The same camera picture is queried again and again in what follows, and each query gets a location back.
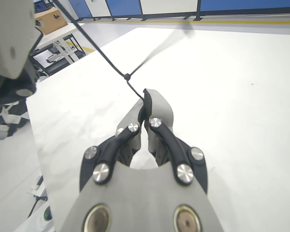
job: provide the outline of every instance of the black cable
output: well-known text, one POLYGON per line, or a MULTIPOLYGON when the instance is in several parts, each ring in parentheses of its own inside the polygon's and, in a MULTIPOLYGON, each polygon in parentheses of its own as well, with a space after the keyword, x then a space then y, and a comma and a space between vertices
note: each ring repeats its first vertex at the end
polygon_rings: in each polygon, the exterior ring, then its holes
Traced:
POLYGON ((29 213, 29 215, 28 215, 28 218, 31 216, 31 214, 33 213, 33 210, 34 210, 34 208, 35 208, 35 206, 36 206, 36 204, 38 203, 38 201, 40 200, 40 198, 39 197, 37 197, 36 198, 36 201, 34 202, 34 204, 33 204, 33 207, 32 207, 32 209, 31 209, 31 211, 30 211, 30 213, 29 213))
POLYGON ((94 48, 102 55, 102 57, 110 64, 111 67, 122 77, 124 74, 117 69, 116 66, 108 59, 108 57, 103 53, 103 51, 95 44, 95 42, 89 37, 89 35, 80 27, 80 25, 75 21, 75 19, 71 16, 71 14, 64 8, 64 6, 58 1, 53 0, 53 2, 57 5, 58 9, 60 9, 63 14, 67 16, 67 18, 76 26, 76 28, 84 35, 84 37, 94 46, 94 48))
POLYGON ((134 91, 134 93, 137 94, 137 96, 138 96, 139 98, 141 98, 141 99, 144 101, 143 97, 142 97, 139 93, 136 92, 136 90, 133 88, 133 86, 131 86, 131 84, 130 84, 128 81, 127 81, 127 84, 128 84, 129 87, 134 91))
POLYGON ((36 40, 36 42, 33 44, 33 46, 31 47, 30 51, 29 51, 29 55, 36 49, 37 45, 39 44, 39 42, 42 40, 43 38, 43 32, 38 29, 37 27, 35 27, 36 30, 38 30, 40 32, 39 38, 36 40))

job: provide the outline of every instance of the white floor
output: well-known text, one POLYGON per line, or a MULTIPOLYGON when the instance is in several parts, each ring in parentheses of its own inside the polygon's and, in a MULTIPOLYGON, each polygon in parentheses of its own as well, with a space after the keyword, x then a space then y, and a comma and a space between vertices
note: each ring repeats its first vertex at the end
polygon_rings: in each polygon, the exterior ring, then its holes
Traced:
MULTIPOLYGON (((137 27, 175 28, 175 24, 151 23, 87 23, 83 28, 100 47, 137 27)), ((193 25, 194 29, 264 32, 290 34, 290 26, 275 28, 273 26, 245 25, 193 25)), ((79 33, 75 33, 81 46, 93 48, 79 33)), ((30 124, 26 125, 12 137, 0 141, 0 231, 12 232, 27 218, 35 199, 27 193, 31 184, 40 174, 36 146, 30 124)))

